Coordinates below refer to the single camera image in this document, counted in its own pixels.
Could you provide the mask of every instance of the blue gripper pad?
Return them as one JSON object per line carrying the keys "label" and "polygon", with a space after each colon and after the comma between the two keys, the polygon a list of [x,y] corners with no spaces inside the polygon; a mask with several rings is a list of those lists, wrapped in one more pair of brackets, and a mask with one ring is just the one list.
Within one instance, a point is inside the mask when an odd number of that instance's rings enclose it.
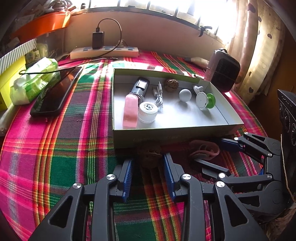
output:
{"label": "blue gripper pad", "polygon": [[172,200],[175,199],[176,197],[176,193],[175,193],[175,183],[173,180],[173,175],[172,175],[172,171],[170,169],[170,163],[169,163],[169,159],[171,159],[170,154],[165,154],[163,159],[164,159],[164,173],[165,173],[165,180],[166,180],[166,184],[168,187],[168,193],[171,197]]}
{"label": "blue gripper pad", "polygon": [[260,170],[260,172],[259,172],[259,174],[258,175],[263,175],[263,168],[261,168],[261,170]]}
{"label": "blue gripper pad", "polygon": [[123,193],[122,193],[122,198],[123,201],[126,202],[126,199],[129,196],[129,191],[131,188],[131,178],[133,174],[133,165],[132,165],[132,160],[126,160],[124,161],[124,164],[122,166],[122,171],[125,170],[125,176],[123,180]]}
{"label": "blue gripper pad", "polygon": [[238,144],[237,141],[221,138],[215,139],[214,141],[220,149],[229,151],[229,152],[242,152],[244,149]]}

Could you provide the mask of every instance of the curtain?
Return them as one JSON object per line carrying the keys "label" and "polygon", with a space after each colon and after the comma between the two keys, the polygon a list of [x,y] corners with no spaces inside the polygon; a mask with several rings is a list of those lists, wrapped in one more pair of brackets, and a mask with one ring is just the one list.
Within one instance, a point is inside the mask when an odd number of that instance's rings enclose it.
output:
{"label": "curtain", "polygon": [[233,90],[249,104],[267,95],[284,45],[285,25],[263,0],[229,0],[237,7],[237,26],[228,53],[241,65]]}

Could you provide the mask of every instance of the smartphone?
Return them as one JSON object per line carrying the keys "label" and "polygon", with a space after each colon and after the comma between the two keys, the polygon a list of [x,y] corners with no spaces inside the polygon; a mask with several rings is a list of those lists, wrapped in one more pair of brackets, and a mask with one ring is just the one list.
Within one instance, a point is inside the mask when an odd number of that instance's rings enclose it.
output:
{"label": "smartphone", "polygon": [[36,116],[57,116],[61,113],[66,98],[70,93],[73,84],[77,81],[82,67],[61,70],[47,84],[44,90],[37,97],[30,115]]}

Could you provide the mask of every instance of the white box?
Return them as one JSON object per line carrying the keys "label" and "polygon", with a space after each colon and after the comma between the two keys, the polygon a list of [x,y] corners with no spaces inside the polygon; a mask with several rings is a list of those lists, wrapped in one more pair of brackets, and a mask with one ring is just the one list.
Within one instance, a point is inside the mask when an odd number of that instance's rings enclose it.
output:
{"label": "white box", "polygon": [[[163,108],[159,110],[153,123],[146,124],[138,120],[136,128],[122,126],[125,97],[132,90],[138,77],[150,81],[145,101],[155,102],[152,87],[158,82],[162,85],[168,78],[176,79],[179,88],[174,93],[163,88]],[[212,109],[199,109],[195,104],[196,94],[192,84],[204,87],[205,93],[212,93],[216,105]],[[189,102],[179,100],[179,92],[189,89],[192,98]],[[225,99],[225,97],[208,81],[151,70],[115,69],[112,86],[112,125],[115,148],[136,146],[143,141],[158,141],[161,144],[179,142],[205,137],[220,137],[235,133],[243,121]]]}

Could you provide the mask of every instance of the yellow box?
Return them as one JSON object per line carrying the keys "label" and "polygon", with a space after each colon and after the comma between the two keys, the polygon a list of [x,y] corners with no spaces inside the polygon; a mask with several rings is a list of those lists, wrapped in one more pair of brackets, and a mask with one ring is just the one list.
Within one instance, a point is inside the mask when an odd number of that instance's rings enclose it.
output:
{"label": "yellow box", "polygon": [[7,110],[11,104],[10,86],[21,76],[19,72],[26,69],[25,64],[25,57],[22,56],[0,75],[0,111]]}

